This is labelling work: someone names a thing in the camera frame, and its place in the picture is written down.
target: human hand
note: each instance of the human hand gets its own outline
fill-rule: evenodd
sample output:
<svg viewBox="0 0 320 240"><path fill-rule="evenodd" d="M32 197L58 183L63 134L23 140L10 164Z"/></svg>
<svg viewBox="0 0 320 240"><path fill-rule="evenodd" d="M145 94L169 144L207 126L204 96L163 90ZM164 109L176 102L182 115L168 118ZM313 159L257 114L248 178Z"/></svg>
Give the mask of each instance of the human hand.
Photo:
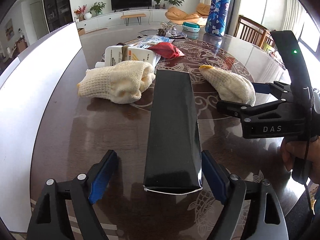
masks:
<svg viewBox="0 0 320 240"><path fill-rule="evenodd" d="M307 142L292 141L286 143L283 139L280 151L287 171L293 168L293 158L291 155L304 159L306 145ZM314 142L310 142L307 160L312 162L309 178L312 182L320 184L320 138Z"/></svg>

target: black rectangular box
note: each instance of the black rectangular box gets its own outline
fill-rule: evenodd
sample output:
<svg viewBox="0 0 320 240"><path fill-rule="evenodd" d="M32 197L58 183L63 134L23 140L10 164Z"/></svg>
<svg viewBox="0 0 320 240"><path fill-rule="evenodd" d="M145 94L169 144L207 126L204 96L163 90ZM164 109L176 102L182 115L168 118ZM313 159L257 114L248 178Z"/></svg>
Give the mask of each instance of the black rectangular box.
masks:
<svg viewBox="0 0 320 240"><path fill-rule="evenodd" d="M202 189L196 104L189 73L156 72L145 190L187 194Z"/></svg>

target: white cabinet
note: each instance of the white cabinet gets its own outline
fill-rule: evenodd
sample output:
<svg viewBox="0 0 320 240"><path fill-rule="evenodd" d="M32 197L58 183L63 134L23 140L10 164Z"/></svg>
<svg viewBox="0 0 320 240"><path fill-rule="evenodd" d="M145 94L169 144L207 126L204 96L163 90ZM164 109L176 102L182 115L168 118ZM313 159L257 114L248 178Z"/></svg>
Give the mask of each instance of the white cabinet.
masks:
<svg viewBox="0 0 320 240"><path fill-rule="evenodd" d="M125 24L125 20L121 19L122 15L123 13L113 13L97 17L99 29L119 24Z"/></svg>
<svg viewBox="0 0 320 240"><path fill-rule="evenodd" d="M152 22L152 10L141 10L141 11L126 11L123 14L124 15L130 15L130 14L141 14L144 13L146 15L146 17L141 17L141 22L143 23L147 23L147 22ZM133 23L138 23L138 19L135 18L129 18L129 26L130 24Z"/></svg>
<svg viewBox="0 0 320 240"><path fill-rule="evenodd" d="M84 28L85 32L96 30L96 29L98 29L98 19L91 18L89 20L78 22L77 28Z"/></svg>
<svg viewBox="0 0 320 240"><path fill-rule="evenodd" d="M100 15L93 17L88 20L84 20L77 23L77 28L84 28L86 32L111 27L115 25L124 25L125 19L121 19L122 15L130 15L130 14L141 14L144 13L146 17L141 17L141 22L143 23L151 23L151 22L168 22L169 20L165 16L167 10L163 9L145 9L145 10L132 10L125 12L116 12L105 15ZM129 19L129 26L138 24L137 18Z"/></svg>
<svg viewBox="0 0 320 240"><path fill-rule="evenodd" d="M152 10L152 21L153 22L168 22L169 20L165 16L167 10L154 9Z"/></svg>

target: painting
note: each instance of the painting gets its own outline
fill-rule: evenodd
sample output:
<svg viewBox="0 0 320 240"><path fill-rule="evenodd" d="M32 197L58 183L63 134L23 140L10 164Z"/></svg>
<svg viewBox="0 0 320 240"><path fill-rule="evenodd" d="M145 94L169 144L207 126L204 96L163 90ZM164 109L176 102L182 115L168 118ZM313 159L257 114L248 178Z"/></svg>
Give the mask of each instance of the painting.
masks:
<svg viewBox="0 0 320 240"><path fill-rule="evenodd" d="M11 38L14 36L12 19L10 19L5 25L5 35L7 36L7 41L11 40Z"/></svg>

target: knitted glove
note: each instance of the knitted glove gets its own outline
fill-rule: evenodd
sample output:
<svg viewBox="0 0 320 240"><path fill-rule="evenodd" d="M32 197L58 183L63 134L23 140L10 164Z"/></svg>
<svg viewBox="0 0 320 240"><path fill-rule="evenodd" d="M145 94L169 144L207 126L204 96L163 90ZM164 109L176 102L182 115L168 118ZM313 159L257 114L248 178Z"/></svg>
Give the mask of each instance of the knitted glove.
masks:
<svg viewBox="0 0 320 240"><path fill-rule="evenodd" d="M200 66L199 71L217 90L221 100L254 106L256 93L245 77L208 65Z"/></svg>
<svg viewBox="0 0 320 240"><path fill-rule="evenodd" d="M78 84L81 97L110 99L117 104L128 104L141 98L156 78L153 66L143 61L122 61L113 67L88 69Z"/></svg>

